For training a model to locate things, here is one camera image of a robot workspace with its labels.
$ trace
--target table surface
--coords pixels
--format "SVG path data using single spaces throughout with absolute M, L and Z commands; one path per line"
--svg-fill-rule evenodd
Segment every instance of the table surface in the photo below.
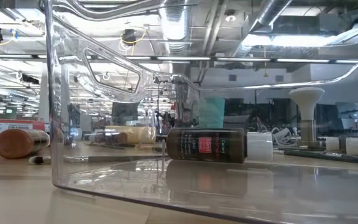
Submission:
M 358 164 L 284 155 L 275 155 L 274 160 L 358 169 Z M 60 190 L 52 185 L 50 165 L 35 166 L 27 161 L 0 157 L 0 224 L 235 223 Z

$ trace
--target ductwork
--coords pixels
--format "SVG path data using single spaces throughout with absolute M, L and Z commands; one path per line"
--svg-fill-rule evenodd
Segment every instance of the ductwork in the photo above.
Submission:
M 188 44 L 184 43 L 189 34 L 190 7 L 186 6 L 188 1 L 164 0 L 164 6 L 176 6 L 163 7 L 158 10 L 161 15 L 163 36 L 168 41 L 165 45 L 170 55 L 181 55 L 188 50 Z
M 266 32 L 266 30 L 272 30 L 273 23 L 280 16 L 280 14 L 291 4 L 292 0 L 264 0 L 261 3 L 261 10 L 259 15 L 256 17 L 255 22 L 251 28 L 246 32 L 246 36 L 250 32 Z M 243 45 L 242 42 L 238 46 L 234 56 L 245 57 L 250 52 L 252 46 Z

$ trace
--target clear acrylic box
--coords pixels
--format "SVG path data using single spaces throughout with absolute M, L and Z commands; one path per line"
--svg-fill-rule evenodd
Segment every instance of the clear acrylic box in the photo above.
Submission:
M 232 32 L 225 9 L 237 1 L 94 10 L 47 0 L 53 184 L 246 223 L 358 222 L 358 23 L 340 30 L 358 12 L 310 1 L 304 13 L 313 15 L 294 19 L 285 17 L 291 1 L 271 2 L 258 9 L 282 16 L 237 14 L 244 26 L 229 54 L 217 37 Z M 190 18 L 204 11 L 216 17 L 194 28 L 204 21 Z M 125 25 L 144 15 L 161 27 L 159 43 L 151 26 Z M 288 23 L 298 33 L 285 34 Z M 105 45 L 117 24 L 122 34 Z

